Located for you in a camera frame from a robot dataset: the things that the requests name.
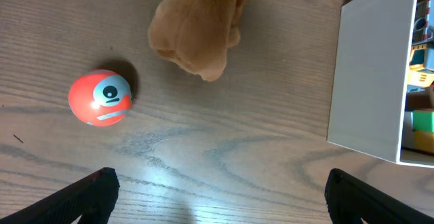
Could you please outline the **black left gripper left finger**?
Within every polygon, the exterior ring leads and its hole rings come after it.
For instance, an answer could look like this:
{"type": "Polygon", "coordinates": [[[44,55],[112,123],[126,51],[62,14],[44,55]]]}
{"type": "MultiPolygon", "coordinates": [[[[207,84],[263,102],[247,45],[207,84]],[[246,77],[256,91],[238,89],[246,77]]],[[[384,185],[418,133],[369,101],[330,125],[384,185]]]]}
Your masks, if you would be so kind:
{"type": "Polygon", "coordinates": [[[109,221],[119,196],[113,168],[102,168],[87,177],[1,219],[1,224],[69,224],[109,221]]]}

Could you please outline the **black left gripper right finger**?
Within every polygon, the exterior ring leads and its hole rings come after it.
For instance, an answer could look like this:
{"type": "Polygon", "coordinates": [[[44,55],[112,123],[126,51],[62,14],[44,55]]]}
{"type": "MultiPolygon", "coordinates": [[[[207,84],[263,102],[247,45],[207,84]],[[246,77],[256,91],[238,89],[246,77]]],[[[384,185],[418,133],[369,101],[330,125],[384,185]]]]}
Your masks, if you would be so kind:
{"type": "Polygon", "coordinates": [[[345,171],[330,171],[325,200],[333,224],[433,224],[433,218],[345,171]]]}

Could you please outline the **red toy ball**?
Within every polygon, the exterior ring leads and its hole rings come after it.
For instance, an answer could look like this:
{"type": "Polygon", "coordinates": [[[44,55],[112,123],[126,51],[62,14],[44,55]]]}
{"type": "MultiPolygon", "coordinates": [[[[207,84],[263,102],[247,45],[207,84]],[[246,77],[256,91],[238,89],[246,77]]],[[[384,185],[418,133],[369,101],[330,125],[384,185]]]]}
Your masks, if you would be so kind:
{"type": "Polygon", "coordinates": [[[96,127],[120,122],[132,107],[129,83],[118,73],[98,69],[74,81],[68,103],[82,122],[96,127]]]}

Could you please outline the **colourful puzzle cube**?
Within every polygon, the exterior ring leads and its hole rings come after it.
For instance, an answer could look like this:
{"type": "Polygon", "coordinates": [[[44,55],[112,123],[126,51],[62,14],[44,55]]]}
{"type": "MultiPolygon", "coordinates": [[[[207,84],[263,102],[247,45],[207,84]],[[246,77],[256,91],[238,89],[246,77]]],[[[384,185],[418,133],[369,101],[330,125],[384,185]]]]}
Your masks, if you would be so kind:
{"type": "Polygon", "coordinates": [[[406,111],[401,146],[433,155],[433,110],[406,111]]]}

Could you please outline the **yellow toy dump truck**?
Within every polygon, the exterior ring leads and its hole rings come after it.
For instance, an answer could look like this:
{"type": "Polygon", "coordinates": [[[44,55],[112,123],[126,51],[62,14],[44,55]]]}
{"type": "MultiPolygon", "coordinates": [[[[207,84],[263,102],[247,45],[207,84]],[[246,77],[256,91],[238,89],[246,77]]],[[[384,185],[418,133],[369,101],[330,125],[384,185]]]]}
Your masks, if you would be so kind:
{"type": "Polygon", "coordinates": [[[433,43],[412,46],[409,68],[407,93],[422,92],[433,84],[433,43]]]}

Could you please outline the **white cardboard box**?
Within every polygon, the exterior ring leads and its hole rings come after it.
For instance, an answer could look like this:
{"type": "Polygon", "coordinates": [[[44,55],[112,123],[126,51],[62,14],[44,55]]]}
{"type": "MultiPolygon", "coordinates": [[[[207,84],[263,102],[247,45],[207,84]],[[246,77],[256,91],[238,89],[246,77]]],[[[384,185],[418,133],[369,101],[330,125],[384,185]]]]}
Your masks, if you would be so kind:
{"type": "Polygon", "coordinates": [[[432,168],[432,156],[402,147],[416,1],[342,6],[327,141],[398,165],[432,168]]]}

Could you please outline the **red toy fire truck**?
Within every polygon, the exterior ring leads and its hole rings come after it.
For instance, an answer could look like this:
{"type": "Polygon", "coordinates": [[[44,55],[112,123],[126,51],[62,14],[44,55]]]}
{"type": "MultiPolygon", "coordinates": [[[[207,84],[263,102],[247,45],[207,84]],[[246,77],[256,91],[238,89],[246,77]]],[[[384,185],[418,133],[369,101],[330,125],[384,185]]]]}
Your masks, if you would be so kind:
{"type": "Polygon", "coordinates": [[[418,0],[414,15],[412,44],[433,40],[433,0],[418,0]]]}

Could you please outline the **brown plush toy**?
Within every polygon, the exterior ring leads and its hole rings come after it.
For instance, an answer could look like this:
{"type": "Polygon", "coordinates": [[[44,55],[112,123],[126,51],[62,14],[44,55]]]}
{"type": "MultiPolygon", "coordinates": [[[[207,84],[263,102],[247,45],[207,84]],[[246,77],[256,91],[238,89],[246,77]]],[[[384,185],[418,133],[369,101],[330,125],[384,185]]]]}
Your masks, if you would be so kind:
{"type": "Polygon", "coordinates": [[[241,38],[238,23],[247,0],[162,0],[148,29],[150,47],[204,81],[215,81],[229,48],[241,38]]]}

